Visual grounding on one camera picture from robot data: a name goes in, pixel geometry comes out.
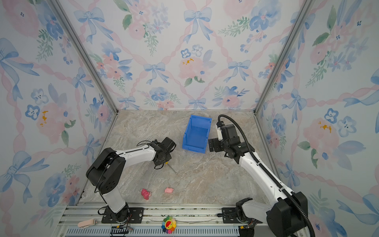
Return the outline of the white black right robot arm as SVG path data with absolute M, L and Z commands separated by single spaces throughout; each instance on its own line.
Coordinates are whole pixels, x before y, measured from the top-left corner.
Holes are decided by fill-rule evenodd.
M 210 152 L 223 152 L 247 171 L 263 190 L 268 204 L 244 198 L 235 205 L 232 215 L 241 223 L 242 229 L 252 229 L 258 223 L 267 224 L 276 237 L 289 237 L 308 224 L 308 200 L 302 193 L 294 193 L 282 183 L 259 158 L 254 149 L 241 140 L 233 124 L 218 122 L 218 137 L 209 139 Z

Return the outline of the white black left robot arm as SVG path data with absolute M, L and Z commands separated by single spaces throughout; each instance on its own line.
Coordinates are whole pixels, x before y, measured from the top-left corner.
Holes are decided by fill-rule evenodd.
M 162 142 L 141 141 L 134 149 L 116 151 L 105 148 L 100 153 L 87 170 L 86 177 L 95 187 L 94 192 L 99 193 L 106 204 L 104 212 L 100 214 L 101 223 L 142 222 L 144 209 L 130 208 L 117 187 L 122 173 L 126 167 L 144 162 L 153 162 L 155 169 L 161 169 L 172 159 L 171 153 L 175 148 L 175 142 L 167 137 Z

